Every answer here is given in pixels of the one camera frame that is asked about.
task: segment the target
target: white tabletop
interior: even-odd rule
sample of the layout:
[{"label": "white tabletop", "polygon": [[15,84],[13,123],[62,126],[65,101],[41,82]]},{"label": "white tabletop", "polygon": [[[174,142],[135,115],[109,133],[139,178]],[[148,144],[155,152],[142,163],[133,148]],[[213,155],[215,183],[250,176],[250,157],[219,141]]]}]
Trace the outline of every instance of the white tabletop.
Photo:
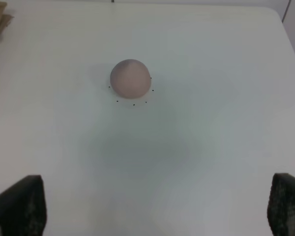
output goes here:
[{"label": "white tabletop", "polygon": [[[295,54],[277,13],[15,0],[8,8],[0,192],[41,174],[46,236],[271,235],[272,176],[295,176]],[[114,95],[109,75],[123,59],[148,67],[154,91]]]}]

